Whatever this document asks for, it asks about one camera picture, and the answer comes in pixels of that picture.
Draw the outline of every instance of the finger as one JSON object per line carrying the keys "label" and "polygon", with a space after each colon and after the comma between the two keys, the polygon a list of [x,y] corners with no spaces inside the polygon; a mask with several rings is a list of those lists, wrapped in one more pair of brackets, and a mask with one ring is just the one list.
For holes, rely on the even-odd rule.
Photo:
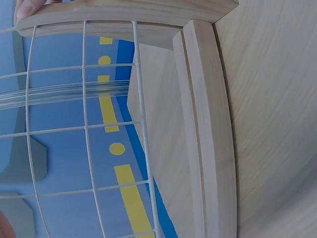
{"label": "finger", "polygon": [[16,238],[15,232],[11,224],[9,223],[9,221],[7,220],[7,218],[1,211],[0,211],[0,234],[4,238]]}
{"label": "finger", "polygon": [[16,0],[15,11],[14,11],[14,25],[16,25],[17,23],[16,13],[18,12],[23,2],[24,0]]}
{"label": "finger", "polygon": [[24,0],[16,13],[16,17],[23,19],[33,15],[44,5],[45,2],[46,0]]}
{"label": "finger", "polygon": [[52,3],[61,3],[62,0],[48,0],[48,4],[52,4]]}

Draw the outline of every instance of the metal wire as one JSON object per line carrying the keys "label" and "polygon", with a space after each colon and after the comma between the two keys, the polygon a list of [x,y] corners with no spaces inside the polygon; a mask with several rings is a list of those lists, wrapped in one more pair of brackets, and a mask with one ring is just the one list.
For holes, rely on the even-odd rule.
{"label": "metal wire", "polygon": [[[108,67],[126,67],[126,66],[134,66],[133,63],[110,63],[110,64],[91,64],[87,65],[86,68],[108,68]],[[33,73],[43,73],[43,72],[54,72],[54,71],[64,71],[64,70],[73,70],[73,69],[81,69],[82,66],[66,66],[66,67],[57,67],[57,68],[43,68],[30,71],[30,74]],[[0,79],[12,78],[17,76],[26,75],[27,72],[20,73],[12,73],[0,76]]]}
{"label": "metal wire", "polygon": [[[160,238],[160,229],[159,229],[159,218],[158,218],[158,211],[157,211],[157,204],[156,204],[156,197],[155,197],[155,188],[154,188],[154,179],[153,174],[151,170],[151,161],[150,161],[150,153],[149,153],[149,140],[148,140],[148,132],[147,132],[147,122],[146,122],[146,114],[145,114],[145,103],[144,103],[144,92],[143,92],[143,83],[142,83],[142,71],[141,71],[141,59],[140,59],[140,49],[139,49],[139,40],[138,40],[138,27],[137,22],[132,21],[133,25],[133,35],[134,35],[134,43],[135,43],[135,57],[136,57],[136,64],[133,63],[123,63],[123,64],[105,64],[105,65],[86,65],[86,32],[87,32],[87,21],[84,21],[84,30],[83,30],[83,52],[82,52],[82,65],[81,66],[67,66],[67,67],[57,67],[57,68],[47,68],[47,69],[39,69],[39,70],[31,70],[31,59],[32,59],[32,50],[33,50],[33,44],[34,39],[36,35],[37,27],[34,27],[33,35],[32,35],[32,41],[30,46],[30,52],[29,52],[29,60],[28,60],[28,66],[26,72],[19,72],[14,73],[10,75],[4,75],[0,76],[0,79],[6,79],[10,77],[16,77],[16,76],[22,76],[26,75],[26,89],[25,89],[25,106],[26,106],[26,132],[23,133],[14,133],[14,134],[7,134],[7,135],[0,135],[1,138],[11,138],[11,137],[17,137],[17,136],[26,136],[27,137],[27,145],[28,145],[28,154],[29,154],[29,162],[30,162],[30,169],[31,169],[31,175],[32,175],[32,183],[34,187],[34,195],[13,195],[13,196],[0,196],[0,199],[15,199],[15,198],[29,198],[29,197],[35,197],[42,221],[44,223],[44,227],[46,230],[46,233],[48,235],[48,238],[51,238],[47,224],[44,218],[43,210],[41,208],[41,204],[39,202],[39,197],[49,197],[49,196],[61,196],[61,195],[70,195],[70,194],[79,194],[79,193],[89,193],[92,192],[94,194],[94,199],[96,203],[98,218],[100,222],[100,226],[102,229],[103,237],[106,238],[106,232],[104,230],[103,226],[103,220],[100,212],[99,202],[98,202],[98,195],[97,191],[103,191],[108,189],[115,189],[115,188],[121,188],[121,187],[127,187],[127,186],[133,186],[133,185],[139,185],[139,184],[149,184],[150,188],[150,199],[151,199],[151,205],[152,205],[152,212],[154,217],[154,229],[151,231],[147,231],[144,233],[139,234],[132,234],[127,236],[122,236],[119,238],[132,238],[132,237],[138,237],[150,233],[155,233],[157,238]],[[7,28],[0,30],[0,33],[7,33],[15,31],[15,27]],[[99,125],[88,125],[88,117],[87,117],[87,94],[86,94],[86,69],[87,68],[97,68],[97,67],[119,67],[119,66],[136,66],[137,68],[137,80],[138,80],[138,90],[139,90],[139,102],[140,102],[140,111],[141,111],[141,121],[130,121],[130,122],[119,122],[119,123],[111,123],[111,124],[99,124]],[[41,73],[41,72],[52,72],[52,71],[62,71],[62,70],[72,70],[72,69],[81,69],[82,70],[82,95],[83,95],[83,105],[84,105],[84,126],[77,126],[77,127],[66,127],[66,128],[57,128],[57,129],[49,129],[49,130],[39,130],[39,131],[30,131],[30,123],[29,123],[29,96],[30,96],[30,74],[32,73]],[[148,174],[148,180],[135,182],[131,184],[124,184],[124,185],[115,185],[115,186],[107,186],[107,187],[101,187],[96,188],[95,185],[95,179],[94,179],[94,173],[93,173],[93,165],[92,165],[92,158],[91,158],[91,151],[90,151],[90,141],[89,141],[89,129],[91,128],[100,128],[104,126],[112,126],[112,125],[130,125],[130,124],[142,124],[142,130],[143,130],[143,136],[144,136],[144,151],[145,151],[145,157],[146,157],[146,165],[147,165],[147,174]],[[92,189],[86,189],[86,190],[79,190],[79,191],[67,191],[67,192],[58,192],[58,193],[48,193],[48,194],[38,194],[36,190],[36,178],[34,173],[34,167],[33,167],[33,159],[32,159],[32,151],[31,151],[31,140],[30,135],[34,134],[44,134],[44,133],[53,133],[53,132],[62,132],[62,131],[71,131],[71,130],[85,130],[85,137],[86,137],[86,146],[87,146],[87,154],[88,154],[88,161],[89,161],[89,169],[90,169],[90,175],[91,175],[91,181],[92,181]]]}
{"label": "metal wire", "polygon": [[51,238],[44,214],[42,211],[42,207],[39,201],[38,193],[36,190],[36,179],[35,179],[35,174],[34,174],[34,168],[33,168],[33,159],[32,159],[32,150],[31,150],[31,137],[30,137],[30,122],[29,122],[29,86],[30,86],[30,69],[31,69],[31,60],[32,60],[32,51],[33,51],[33,44],[34,44],[34,39],[35,39],[35,34],[36,34],[36,29],[37,27],[34,27],[33,30],[33,35],[32,35],[32,41],[31,41],[31,46],[30,46],[30,53],[29,53],[29,60],[28,60],[28,67],[27,67],[27,74],[26,74],[26,86],[25,86],[25,119],[26,119],[26,138],[27,138],[27,145],[28,145],[28,153],[29,153],[29,162],[30,162],[30,169],[31,169],[31,175],[32,175],[32,183],[33,183],[33,188],[34,188],[34,193],[35,193],[35,198],[36,202],[39,207],[39,211],[41,214],[41,218],[44,224],[45,231],[48,235],[48,238]]}
{"label": "metal wire", "polygon": [[[117,125],[117,126],[135,125],[140,123],[141,123],[140,121],[105,123],[105,124],[89,125],[88,129],[95,129],[95,128],[101,128],[106,126],[114,126],[114,125]],[[30,131],[30,135],[39,135],[39,134],[48,134],[48,133],[55,133],[55,132],[62,132],[62,131],[73,131],[73,130],[84,130],[84,129],[85,129],[85,126],[83,125],[83,126],[64,127],[64,128],[56,128],[56,129],[48,129],[48,130],[36,130],[36,131]],[[13,137],[19,137],[19,136],[26,136],[26,132],[0,135],[0,139],[13,138]]]}
{"label": "metal wire", "polygon": [[151,161],[150,161],[148,128],[147,128],[147,120],[145,115],[141,57],[140,57],[140,47],[139,47],[139,38],[138,38],[138,24],[136,21],[132,21],[132,25],[133,25],[134,47],[135,47],[135,60],[136,60],[136,68],[137,68],[139,102],[140,102],[140,111],[141,111],[141,124],[142,124],[143,138],[144,138],[144,153],[145,153],[145,160],[147,165],[147,173],[148,173],[148,180],[149,180],[149,187],[150,187],[152,213],[154,218],[154,231],[157,235],[157,238],[160,238],[158,208],[157,208],[157,203],[155,198],[154,179],[153,179]]}
{"label": "metal wire", "polygon": [[[139,181],[139,182],[127,183],[127,184],[122,184],[122,185],[99,187],[99,188],[97,188],[97,190],[98,191],[105,191],[105,190],[118,189],[118,188],[122,188],[122,187],[142,185],[142,184],[146,184],[146,183],[149,183],[149,181],[143,180],[143,181]],[[84,189],[84,190],[77,190],[77,191],[44,193],[44,194],[38,194],[38,197],[55,197],[55,196],[72,195],[72,194],[80,194],[80,193],[90,193],[90,192],[93,192],[93,190],[92,189]],[[21,198],[31,198],[31,197],[35,197],[35,195],[3,195],[3,196],[0,196],[0,199],[21,199]]]}
{"label": "metal wire", "polygon": [[89,171],[91,177],[91,183],[93,186],[94,199],[96,203],[98,218],[103,232],[104,238],[106,238],[106,232],[103,224],[103,218],[101,215],[101,210],[98,202],[97,189],[95,185],[94,171],[93,171],[93,162],[91,158],[90,151],[90,141],[89,141],[89,129],[88,129],[88,116],[87,116],[87,99],[86,99],[86,33],[87,33],[87,21],[84,21],[84,32],[83,32],[83,65],[82,65],[82,75],[83,75],[83,105],[84,105],[84,121],[85,121],[85,136],[86,136],[86,145],[87,145],[87,154],[88,154],[88,163]]}

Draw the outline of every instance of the yellow dot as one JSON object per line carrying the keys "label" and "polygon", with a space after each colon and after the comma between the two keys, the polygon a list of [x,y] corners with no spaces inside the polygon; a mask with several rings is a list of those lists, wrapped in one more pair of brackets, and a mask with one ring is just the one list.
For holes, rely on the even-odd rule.
{"label": "yellow dot", "polygon": [[125,147],[121,143],[113,143],[110,145],[109,151],[113,155],[122,155],[125,152]]}
{"label": "yellow dot", "polygon": [[100,45],[112,45],[112,38],[100,37]]}
{"label": "yellow dot", "polygon": [[110,64],[111,59],[109,56],[101,56],[98,60],[98,64]]}

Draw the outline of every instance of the yellow rectangle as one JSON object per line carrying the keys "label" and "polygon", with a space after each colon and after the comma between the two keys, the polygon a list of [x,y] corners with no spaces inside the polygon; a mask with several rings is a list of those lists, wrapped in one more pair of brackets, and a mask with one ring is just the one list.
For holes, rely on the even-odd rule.
{"label": "yellow rectangle", "polygon": [[[110,79],[109,75],[100,75],[98,76],[98,82],[108,82]],[[104,124],[106,123],[117,123],[117,118],[114,113],[113,104],[111,97],[99,97],[101,113],[103,115]],[[117,125],[106,126],[106,132],[116,132],[119,131]]]}
{"label": "yellow rectangle", "polygon": [[[114,170],[119,185],[135,182],[130,165],[116,166]],[[136,185],[122,187],[120,191],[133,233],[138,234],[152,230],[138,187]],[[154,234],[137,236],[137,238],[154,238]]]}
{"label": "yellow rectangle", "polygon": [[100,45],[112,45],[113,39],[108,37],[100,37]]}

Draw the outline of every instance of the wooden panel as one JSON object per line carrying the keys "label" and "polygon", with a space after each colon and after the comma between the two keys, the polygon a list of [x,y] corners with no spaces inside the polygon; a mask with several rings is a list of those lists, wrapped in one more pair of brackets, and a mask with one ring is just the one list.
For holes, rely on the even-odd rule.
{"label": "wooden panel", "polygon": [[20,28],[80,20],[125,20],[184,26],[190,19],[215,22],[237,6],[235,0],[75,0],[46,5]]}
{"label": "wooden panel", "polygon": [[235,158],[229,105],[212,25],[184,27],[205,184],[207,236],[237,236]]}
{"label": "wooden panel", "polygon": [[[32,28],[19,30],[20,35],[28,37],[33,34]],[[179,32],[181,27],[138,23],[140,43],[150,44],[166,49],[173,49],[172,38]],[[83,22],[71,22],[60,24],[48,24],[37,29],[37,36],[52,34],[83,33]],[[133,41],[132,23],[129,21],[88,21],[87,35],[100,35],[114,39]]]}
{"label": "wooden panel", "polygon": [[[174,52],[140,45],[153,175],[178,237],[195,237],[189,158]],[[140,120],[135,68],[128,107]],[[140,125],[136,129],[143,141]]]}
{"label": "wooden panel", "polygon": [[40,35],[78,33],[82,32],[80,21],[108,21],[94,22],[88,33],[132,40],[130,21],[138,21],[144,24],[140,27],[141,43],[171,49],[176,29],[189,20],[215,22],[236,6],[235,0],[75,0],[46,5],[35,15],[19,20],[17,29],[23,36],[32,36],[30,28],[35,25],[41,26]]}
{"label": "wooden panel", "polygon": [[240,0],[216,23],[234,119],[241,238],[317,234],[317,2]]}
{"label": "wooden panel", "polygon": [[184,115],[184,129],[186,134],[189,171],[193,193],[193,209],[195,223],[195,237],[207,237],[206,228],[206,200],[203,164],[201,158],[200,139],[198,134],[197,112],[192,87],[187,50],[182,31],[173,38],[174,54],[179,80],[182,110]]}

